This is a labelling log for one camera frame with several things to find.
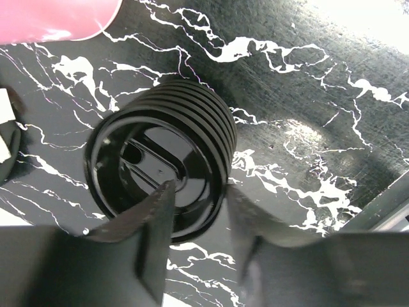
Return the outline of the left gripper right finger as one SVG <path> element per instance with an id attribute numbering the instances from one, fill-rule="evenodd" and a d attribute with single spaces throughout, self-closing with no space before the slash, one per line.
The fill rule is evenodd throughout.
<path id="1" fill-rule="evenodd" d="M 233 184 L 226 189 L 226 205 L 246 306 L 322 306 L 313 264 L 319 238 L 269 214 Z"/>

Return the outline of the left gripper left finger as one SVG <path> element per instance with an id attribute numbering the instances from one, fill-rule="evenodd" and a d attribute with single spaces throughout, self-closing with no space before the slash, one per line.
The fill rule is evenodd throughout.
<path id="1" fill-rule="evenodd" d="M 90 231 L 92 306 L 161 306 L 173 230 L 175 182 Z"/>

